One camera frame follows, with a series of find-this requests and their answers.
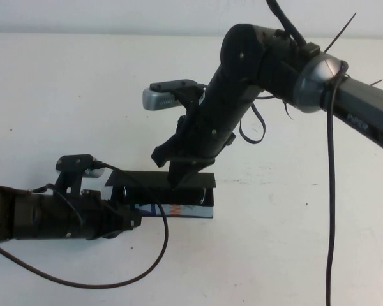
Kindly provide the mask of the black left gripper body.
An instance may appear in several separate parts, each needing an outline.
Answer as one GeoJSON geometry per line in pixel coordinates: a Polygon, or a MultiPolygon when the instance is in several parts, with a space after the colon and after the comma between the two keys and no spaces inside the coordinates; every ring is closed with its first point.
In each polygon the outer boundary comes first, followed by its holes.
{"type": "Polygon", "coordinates": [[[59,221],[62,232],[57,239],[96,240],[105,233],[119,230],[117,224],[117,204],[104,200],[99,191],[86,191],[75,196],[56,192],[56,198],[65,204],[68,217],[59,221]]]}

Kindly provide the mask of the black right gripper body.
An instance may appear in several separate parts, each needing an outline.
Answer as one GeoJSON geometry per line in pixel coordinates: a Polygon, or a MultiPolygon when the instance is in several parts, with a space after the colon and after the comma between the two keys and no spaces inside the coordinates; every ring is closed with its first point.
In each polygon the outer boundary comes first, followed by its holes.
{"type": "Polygon", "coordinates": [[[205,91],[201,104],[178,95],[195,113],[177,134],[176,161],[211,161],[223,150],[239,120],[255,99],[255,91],[205,91]]]}

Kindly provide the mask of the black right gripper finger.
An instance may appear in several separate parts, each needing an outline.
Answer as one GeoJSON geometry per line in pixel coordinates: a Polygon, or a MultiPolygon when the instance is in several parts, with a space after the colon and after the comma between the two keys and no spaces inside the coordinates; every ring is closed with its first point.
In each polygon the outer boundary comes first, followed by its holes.
{"type": "Polygon", "coordinates": [[[186,162],[185,137],[174,134],[165,143],[157,146],[151,154],[151,159],[157,167],[162,168],[167,162],[186,162]]]}
{"type": "Polygon", "coordinates": [[[167,180],[171,188],[179,187],[183,182],[186,182],[190,177],[194,176],[200,170],[207,168],[211,163],[197,161],[171,161],[169,164],[169,172],[167,180]]]}

